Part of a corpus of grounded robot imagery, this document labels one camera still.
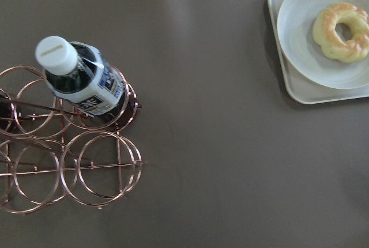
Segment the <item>tea bottle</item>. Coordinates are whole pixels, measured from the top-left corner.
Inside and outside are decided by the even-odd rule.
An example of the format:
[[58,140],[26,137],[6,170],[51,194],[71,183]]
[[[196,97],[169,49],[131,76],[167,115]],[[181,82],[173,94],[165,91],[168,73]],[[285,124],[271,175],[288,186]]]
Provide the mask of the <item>tea bottle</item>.
[[114,130],[132,122],[139,106],[137,96],[96,47],[49,36],[37,44],[35,57],[56,97]]
[[1,130],[11,132],[15,128],[14,114],[9,103],[1,102]]

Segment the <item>beige tray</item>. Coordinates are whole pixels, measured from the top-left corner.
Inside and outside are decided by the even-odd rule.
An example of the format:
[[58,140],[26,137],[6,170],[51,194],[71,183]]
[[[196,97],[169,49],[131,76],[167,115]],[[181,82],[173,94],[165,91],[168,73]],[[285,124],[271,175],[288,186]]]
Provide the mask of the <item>beige tray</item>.
[[328,103],[368,97],[368,85],[354,89],[329,88],[309,80],[286,59],[277,33],[277,18],[284,0],[268,0],[270,18],[280,58],[284,84],[290,97],[301,104]]

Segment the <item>white plate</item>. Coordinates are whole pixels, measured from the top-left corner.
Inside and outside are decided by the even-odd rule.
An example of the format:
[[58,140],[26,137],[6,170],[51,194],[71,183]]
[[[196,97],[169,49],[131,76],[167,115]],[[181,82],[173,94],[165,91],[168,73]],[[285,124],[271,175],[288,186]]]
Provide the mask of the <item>white plate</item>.
[[325,57],[313,39],[312,28],[320,10],[349,2],[368,10],[368,0],[284,0],[277,18],[277,33],[287,60],[305,77],[335,89],[368,85],[368,59],[342,63]]

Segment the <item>donut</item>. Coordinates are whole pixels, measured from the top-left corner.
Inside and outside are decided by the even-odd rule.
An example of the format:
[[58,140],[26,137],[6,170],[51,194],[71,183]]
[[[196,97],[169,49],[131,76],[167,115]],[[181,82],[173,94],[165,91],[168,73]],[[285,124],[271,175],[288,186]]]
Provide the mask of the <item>donut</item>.
[[[342,40],[336,31],[338,24],[349,28],[351,39]],[[368,13],[351,3],[331,4],[318,13],[312,35],[327,58],[343,63],[362,61],[368,55]]]

